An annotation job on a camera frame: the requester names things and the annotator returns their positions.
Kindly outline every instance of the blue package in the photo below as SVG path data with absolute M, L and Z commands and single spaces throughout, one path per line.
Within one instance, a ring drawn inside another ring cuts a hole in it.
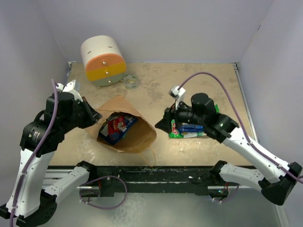
M 124 117 L 125 127 L 119 129 L 118 131 L 109 134 L 109 125 L 108 122 L 116 119 L 120 116 Z M 137 118 L 134 116 L 127 114 L 127 113 L 121 113 L 121 114 L 113 114 L 109 118 L 107 118 L 106 122 L 103 123 L 101 129 L 99 130 L 99 138 L 105 140 L 110 145 L 115 145 L 118 143 L 122 138 L 125 137 L 128 130 L 131 128 L 131 126 L 138 121 Z
M 204 132 L 204 128 L 195 124 L 183 124 L 179 128 L 179 132 Z

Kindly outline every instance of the tabletop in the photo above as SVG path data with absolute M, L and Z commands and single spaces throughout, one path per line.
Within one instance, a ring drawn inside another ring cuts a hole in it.
M 86 97 L 93 108 L 98 108 L 111 98 L 122 95 L 151 125 L 155 125 L 162 118 L 165 108 L 174 102 L 168 94 L 169 90 L 198 71 L 213 73 L 222 81 L 230 93 L 248 134 L 253 137 L 232 64 L 128 63 L 127 73 L 134 74 L 139 79 L 139 87 L 133 90 L 125 88 L 122 82 L 107 87 L 94 86 L 88 81 L 81 63 L 72 65 L 68 80 L 76 79 L 81 83 L 80 94 Z M 238 121 L 221 86 L 210 76 L 198 75 L 184 88 L 186 90 L 185 103 L 190 105 L 190 98 L 195 93 L 207 93 L 215 104 L 218 104 L 221 113 Z M 157 139 L 151 148 L 155 151 L 157 166 L 212 166 L 219 160 L 233 165 L 250 165 L 234 150 L 211 138 L 170 139 L 167 133 L 158 129 L 156 132 Z M 154 161 L 152 149 L 148 148 L 142 153 L 149 163 Z M 74 166 L 82 160 L 98 166 L 147 165 L 138 154 L 117 153 L 109 150 L 94 141 L 85 130 L 77 128 L 65 135 L 65 140 L 59 144 L 50 165 Z

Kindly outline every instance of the mini drawer cabinet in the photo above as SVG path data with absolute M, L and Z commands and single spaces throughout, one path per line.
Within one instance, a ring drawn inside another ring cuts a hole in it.
M 125 76 L 126 63 L 113 38 L 99 35 L 86 40 L 81 56 L 89 81 L 96 86 L 114 84 Z

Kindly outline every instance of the wall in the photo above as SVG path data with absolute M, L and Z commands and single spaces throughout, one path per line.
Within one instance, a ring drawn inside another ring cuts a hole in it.
M 127 62 L 238 62 L 273 0 L 39 0 L 63 53 L 113 37 Z
M 275 0 L 240 62 L 240 76 L 260 143 L 303 165 L 303 1 Z M 303 186 L 285 204 L 291 227 L 302 226 Z
M 36 0 L 0 1 L 0 204 L 19 167 L 25 125 L 45 108 L 51 78 L 66 80 L 68 63 Z M 0 226 L 9 226 L 0 218 Z

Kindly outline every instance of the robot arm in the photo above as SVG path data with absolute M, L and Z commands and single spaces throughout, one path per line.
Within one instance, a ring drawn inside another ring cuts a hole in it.
M 93 165 L 86 162 L 80 163 L 67 177 L 56 184 L 42 189 L 46 170 L 58 144 L 64 140 L 64 135 L 72 129 L 87 128 L 102 117 L 96 112 L 85 97 L 79 94 L 80 84 L 75 80 L 65 87 L 57 85 L 58 109 L 54 124 L 46 140 L 38 150 L 36 156 L 27 168 L 26 174 L 22 173 L 24 165 L 29 160 L 51 121 L 54 109 L 54 94 L 48 97 L 46 109 L 41 111 L 33 122 L 23 129 L 20 142 L 21 160 L 20 167 L 13 193 L 7 204 L 0 207 L 0 216 L 9 218 L 13 209 L 13 199 L 17 184 L 21 175 L 24 176 L 23 183 L 18 194 L 18 203 L 15 216 L 18 217 L 19 226 L 37 226 L 46 223 L 55 212 L 55 209 L 75 187 L 87 182 L 90 174 L 94 171 Z
M 216 112 L 214 101 L 207 94 L 193 95 L 191 97 L 192 105 L 188 106 L 183 102 L 185 89 L 178 88 L 171 89 L 170 95 L 175 98 L 176 102 L 165 110 L 163 119 L 156 124 L 156 128 L 170 133 L 172 132 L 172 120 L 175 120 L 177 129 L 183 123 L 203 126 L 208 137 L 235 150 L 256 167 L 256 170 L 249 170 L 219 161 L 211 171 L 214 178 L 249 186 L 260 191 L 272 203 L 283 205 L 296 184 L 296 180 L 285 173 L 281 167 L 296 177 L 301 173 L 302 167 L 296 162 L 289 164 L 279 159 L 252 138 L 249 138 L 250 141 L 248 141 L 243 130 L 233 119 Z M 270 157 L 280 165 L 277 166 L 266 159 L 252 147 L 252 144 L 263 155 Z

